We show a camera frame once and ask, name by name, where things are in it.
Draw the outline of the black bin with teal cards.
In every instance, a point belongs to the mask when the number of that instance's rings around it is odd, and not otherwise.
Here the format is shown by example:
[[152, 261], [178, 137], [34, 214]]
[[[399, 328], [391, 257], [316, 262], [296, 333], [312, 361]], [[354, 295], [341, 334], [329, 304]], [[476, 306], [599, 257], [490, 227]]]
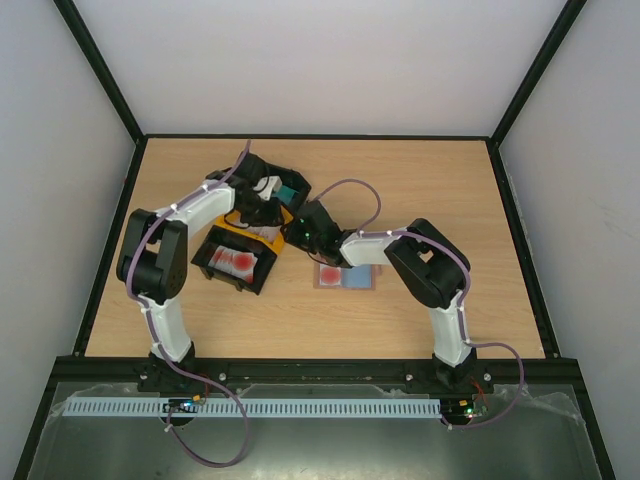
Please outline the black bin with teal cards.
[[310, 184], [299, 172], [268, 163], [253, 153], [248, 153], [244, 157], [234, 175], [246, 181], [252, 190], [261, 178], [279, 176], [282, 186], [286, 185], [298, 191], [292, 204], [285, 205], [290, 211], [296, 211], [306, 201], [311, 190]]

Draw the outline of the red circle card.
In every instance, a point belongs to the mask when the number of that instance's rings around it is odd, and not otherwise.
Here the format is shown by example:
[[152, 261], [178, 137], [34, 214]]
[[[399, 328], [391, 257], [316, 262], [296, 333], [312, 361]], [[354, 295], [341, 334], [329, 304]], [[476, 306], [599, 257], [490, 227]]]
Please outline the red circle card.
[[319, 268], [318, 283], [323, 287], [340, 287], [342, 285], [342, 270], [335, 267], [321, 266]]

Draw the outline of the black bin with red cards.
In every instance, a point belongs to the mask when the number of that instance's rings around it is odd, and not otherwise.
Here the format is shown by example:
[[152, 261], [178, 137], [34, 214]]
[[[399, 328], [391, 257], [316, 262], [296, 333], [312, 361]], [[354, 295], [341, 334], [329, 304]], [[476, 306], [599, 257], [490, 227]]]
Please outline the black bin with red cards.
[[213, 225], [191, 263], [208, 279], [259, 295], [284, 246], [277, 227]]

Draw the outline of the yellow plastic bin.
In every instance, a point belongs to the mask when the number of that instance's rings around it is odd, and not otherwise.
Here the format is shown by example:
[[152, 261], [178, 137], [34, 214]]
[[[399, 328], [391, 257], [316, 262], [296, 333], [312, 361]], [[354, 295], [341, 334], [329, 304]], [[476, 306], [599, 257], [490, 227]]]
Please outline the yellow plastic bin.
[[281, 208], [281, 213], [285, 220], [285, 224], [281, 226], [249, 226], [241, 222], [241, 215], [237, 210], [219, 216], [214, 220], [213, 226], [258, 241], [276, 255], [280, 255], [285, 245], [283, 228], [293, 220], [293, 216], [285, 207]]

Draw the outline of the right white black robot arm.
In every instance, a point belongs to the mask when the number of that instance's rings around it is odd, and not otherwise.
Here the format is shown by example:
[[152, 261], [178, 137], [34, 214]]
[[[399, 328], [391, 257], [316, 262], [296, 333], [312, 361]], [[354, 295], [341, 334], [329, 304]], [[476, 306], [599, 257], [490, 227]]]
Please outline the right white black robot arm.
[[318, 226], [300, 218], [287, 228], [285, 239], [332, 267], [393, 267], [414, 299], [429, 311], [438, 384], [455, 392], [470, 381], [476, 359], [464, 310], [470, 263], [430, 222], [419, 218], [401, 229], [365, 232], [342, 230], [333, 222]]

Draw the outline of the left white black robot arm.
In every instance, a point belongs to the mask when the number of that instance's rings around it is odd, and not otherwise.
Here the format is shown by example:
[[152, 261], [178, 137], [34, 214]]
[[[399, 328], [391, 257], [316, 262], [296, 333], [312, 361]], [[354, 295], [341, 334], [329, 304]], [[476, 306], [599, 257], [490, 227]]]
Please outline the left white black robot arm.
[[194, 353], [179, 300], [190, 266], [240, 291], [262, 291], [291, 218], [280, 197], [286, 175], [252, 159], [246, 167], [212, 172], [167, 207], [131, 213], [116, 275], [141, 308], [154, 356], [179, 364]]

